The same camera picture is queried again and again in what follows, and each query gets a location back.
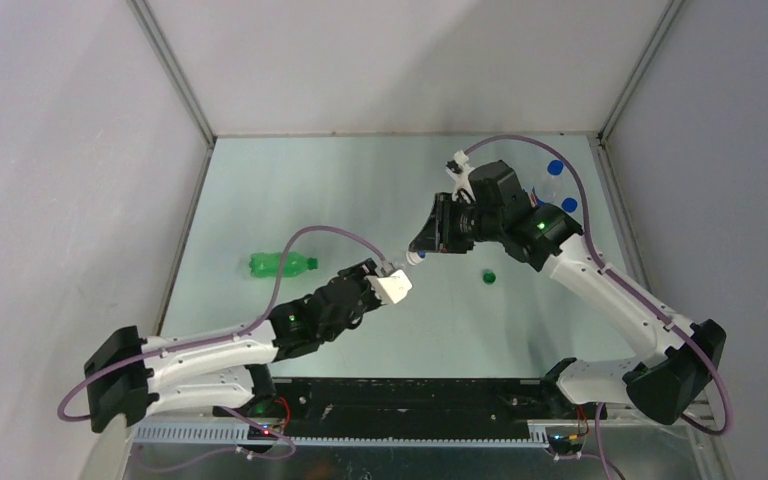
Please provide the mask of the white bottle cap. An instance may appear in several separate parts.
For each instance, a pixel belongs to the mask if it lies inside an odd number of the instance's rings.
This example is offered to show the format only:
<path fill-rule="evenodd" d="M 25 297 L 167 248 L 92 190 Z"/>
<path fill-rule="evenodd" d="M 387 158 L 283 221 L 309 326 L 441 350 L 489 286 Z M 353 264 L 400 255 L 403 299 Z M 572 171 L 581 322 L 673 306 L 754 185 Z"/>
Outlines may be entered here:
<path fill-rule="evenodd" d="M 426 253 L 424 251 L 411 251 L 408 250 L 405 254 L 407 264 L 410 266 L 417 266 L 425 260 Z"/>

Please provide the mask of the clear plastic bottle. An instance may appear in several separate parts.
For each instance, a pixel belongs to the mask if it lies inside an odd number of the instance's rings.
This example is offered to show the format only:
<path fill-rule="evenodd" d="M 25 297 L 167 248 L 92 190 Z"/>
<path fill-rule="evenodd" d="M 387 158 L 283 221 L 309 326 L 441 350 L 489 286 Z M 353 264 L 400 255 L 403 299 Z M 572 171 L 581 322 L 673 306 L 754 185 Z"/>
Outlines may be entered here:
<path fill-rule="evenodd" d="M 413 266 L 409 252 L 407 252 L 405 255 L 401 255 L 400 257 L 389 258 L 386 260 L 385 264 L 386 266 L 384 267 L 384 270 L 388 275 L 392 275 L 396 271 L 407 273 Z"/>

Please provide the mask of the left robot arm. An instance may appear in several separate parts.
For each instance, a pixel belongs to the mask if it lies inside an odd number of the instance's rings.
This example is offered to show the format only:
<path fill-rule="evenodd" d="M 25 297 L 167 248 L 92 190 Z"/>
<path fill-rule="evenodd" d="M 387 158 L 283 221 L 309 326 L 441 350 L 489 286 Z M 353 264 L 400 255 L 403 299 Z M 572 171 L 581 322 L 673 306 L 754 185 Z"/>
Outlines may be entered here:
<path fill-rule="evenodd" d="M 254 329 L 170 338 L 122 327 L 84 364 L 90 428 L 101 433 L 117 416 L 132 426 L 156 413 L 201 407 L 264 416 L 276 403 L 270 364 L 316 352 L 411 288 L 404 270 L 368 259 L 313 293 L 274 306 Z"/>

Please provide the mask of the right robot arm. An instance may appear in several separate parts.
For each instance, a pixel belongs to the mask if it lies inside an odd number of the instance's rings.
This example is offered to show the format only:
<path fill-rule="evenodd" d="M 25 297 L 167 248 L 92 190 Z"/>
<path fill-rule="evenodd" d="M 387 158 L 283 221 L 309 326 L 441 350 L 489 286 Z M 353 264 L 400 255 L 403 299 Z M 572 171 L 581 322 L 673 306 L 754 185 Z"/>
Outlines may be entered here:
<path fill-rule="evenodd" d="M 451 160 L 446 168 L 455 187 L 435 195 L 408 246 L 410 264 L 498 243 L 601 311 L 634 352 L 615 361 L 560 361 L 544 378 L 545 411 L 566 418 L 581 404 L 603 402 L 631 405 L 663 425 L 679 420 L 712 380 L 725 331 L 713 320 L 695 323 L 674 312 L 617 270 L 588 246 L 582 225 L 564 209 L 533 203 L 504 161 L 473 168 Z"/>

